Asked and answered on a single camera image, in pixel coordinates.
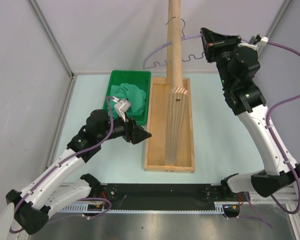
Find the green tank top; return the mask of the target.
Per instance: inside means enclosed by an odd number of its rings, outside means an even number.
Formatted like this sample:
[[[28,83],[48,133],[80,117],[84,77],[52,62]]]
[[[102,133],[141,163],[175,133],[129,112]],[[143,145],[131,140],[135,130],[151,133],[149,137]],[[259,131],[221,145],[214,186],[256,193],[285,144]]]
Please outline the green tank top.
[[[120,85],[112,85],[109,95],[118,99],[126,99],[130,102],[131,106],[126,111],[128,117],[140,116],[145,111],[147,94],[134,84],[121,83]]]

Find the lilac wire hanger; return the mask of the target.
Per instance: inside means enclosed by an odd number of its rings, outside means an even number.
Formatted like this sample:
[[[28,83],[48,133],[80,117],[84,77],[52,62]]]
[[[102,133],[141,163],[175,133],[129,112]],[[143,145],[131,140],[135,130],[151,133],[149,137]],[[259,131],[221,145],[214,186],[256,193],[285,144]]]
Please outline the lilac wire hanger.
[[[186,40],[198,39],[198,38],[202,37],[201,33],[185,35],[184,28],[186,26],[186,22],[183,18],[180,18],[178,16],[175,16],[175,17],[172,17],[171,19],[169,19],[168,22],[166,23],[166,25],[168,25],[172,19],[180,19],[183,22],[183,27],[181,29],[182,36],[180,37],[181,42],[186,41]],[[167,59],[165,59],[163,63],[160,63],[159,61],[154,61],[152,63],[152,65],[147,65],[148,60],[151,59],[152,56],[154,56],[156,53],[160,52],[163,49],[167,49]],[[187,62],[190,62],[191,60],[201,60],[204,58],[204,56],[205,56],[204,52],[202,52],[200,54],[200,56],[191,53],[188,55],[188,57],[186,59],[182,58],[181,60],[183,63],[187,63]],[[142,62],[142,69],[146,70],[146,69],[153,69],[153,68],[157,68],[157,67],[167,67],[171,63],[172,63],[172,41],[170,40],[170,41],[162,44],[161,46],[155,48],[152,52],[150,52],[145,57],[145,59]]]

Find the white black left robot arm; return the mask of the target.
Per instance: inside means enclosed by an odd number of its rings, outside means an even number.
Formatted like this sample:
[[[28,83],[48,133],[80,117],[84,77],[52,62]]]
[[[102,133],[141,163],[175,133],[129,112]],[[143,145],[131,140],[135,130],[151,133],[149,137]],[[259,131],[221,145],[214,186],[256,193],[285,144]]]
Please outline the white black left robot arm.
[[[54,164],[21,191],[12,189],[7,193],[6,202],[14,204],[12,222],[19,227],[17,230],[10,228],[9,233],[35,234],[65,206],[82,199],[99,201],[101,183],[89,173],[65,188],[60,185],[98,153],[105,141],[122,137],[135,145],[151,136],[134,118],[113,118],[103,109],[92,111]]]

